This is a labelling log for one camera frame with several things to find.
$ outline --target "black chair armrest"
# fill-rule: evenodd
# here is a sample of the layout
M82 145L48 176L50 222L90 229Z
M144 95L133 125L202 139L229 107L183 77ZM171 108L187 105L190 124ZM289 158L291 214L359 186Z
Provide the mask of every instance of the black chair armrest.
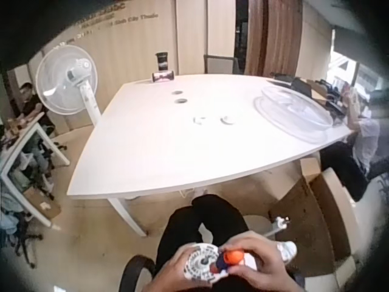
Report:
M155 264L153 260L143 255L135 255L131 260L129 260L120 281L119 292L135 291L140 272L143 269L147 269L152 277L154 277Z

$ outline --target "person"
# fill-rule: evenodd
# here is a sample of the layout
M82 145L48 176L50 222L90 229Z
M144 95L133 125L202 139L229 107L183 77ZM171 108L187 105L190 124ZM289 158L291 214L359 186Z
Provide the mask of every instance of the person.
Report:
M48 109L43 106L37 94L33 94L32 84L26 82L20 87L20 94L23 99L22 113L17 120L22 119L30 121L34 119L40 112L44 113L44 116L39 120L39 124L42 126L47 135L50 135L55 127L53 122L47 116Z
M203 223L212 233L212 244L220 250L243 249L261 262L259 271L247 266L232 266L229 276L214 283L188 280L184 266L195 250L193 243L201 243L199 227ZM174 212L160 240L156 259L157 275L143 292L173 291L304 291L289 276L277 249L277 243L249 231L240 212L224 199L211 194L194 198L192 205Z
M354 201L359 201L371 179L369 176L380 135L380 125L373 119L366 100L355 88L343 95L347 105L347 126L355 132L354 143L336 142L320 150L322 170L332 168Z

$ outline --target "white fan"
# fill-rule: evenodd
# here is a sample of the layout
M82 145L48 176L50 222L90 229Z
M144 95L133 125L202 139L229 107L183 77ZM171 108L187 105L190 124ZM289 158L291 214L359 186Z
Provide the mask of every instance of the white fan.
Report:
M97 125L102 116L95 98L97 71L85 50L70 45L52 49L41 61L35 82L48 109L71 115L86 108L92 123Z

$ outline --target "beige floor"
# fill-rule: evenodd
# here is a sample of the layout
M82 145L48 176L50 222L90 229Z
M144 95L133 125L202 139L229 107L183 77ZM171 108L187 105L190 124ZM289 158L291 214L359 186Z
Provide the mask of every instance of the beige floor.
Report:
M169 216L177 208L190 204L190 200L181 197L179 192L128 201L133 217L149 233L147 238L141 238L106 200L69 199L67 186L91 130L91 127L86 127L59 138L68 146L66 156L72 162L69 167L59 167L53 172L53 194L62 208L54 223L61 230L47 229L40 224L34 226L44 235L43 241L30 245L30 253L36 258L36 269L29 269L24 259L16 258L10 248L4 250L10 263L33 291L53 292L54 287L67 292L117 291L127 261L136 254L154 259ZM297 165L290 163L208 189L221 195L244 215L266 217L271 205L282 198L299 177ZM363 235L362 255L369 250L377 217L381 214L377 193L374 184L356 206Z

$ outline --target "table top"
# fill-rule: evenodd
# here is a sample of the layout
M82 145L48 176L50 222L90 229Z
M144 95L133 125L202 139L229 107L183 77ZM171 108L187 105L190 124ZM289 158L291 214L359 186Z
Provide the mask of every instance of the table top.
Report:
M28 125L19 131L19 138L16 140L16 142L8 149L3 149L0 153L0 171L4 167L5 163L8 161L8 158L10 157L11 153L14 151L16 146L22 141L24 135L26 135L32 127L44 116L44 113L39 113L31 122L28 123Z
M341 125L310 144L279 130L253 106L272 86L267 80L207 74L124 84L89 137L67 194L133 198L206 186L293 161L350 134ZM235 123L221 122L224 116ZM194 122L201 117L201 125Z

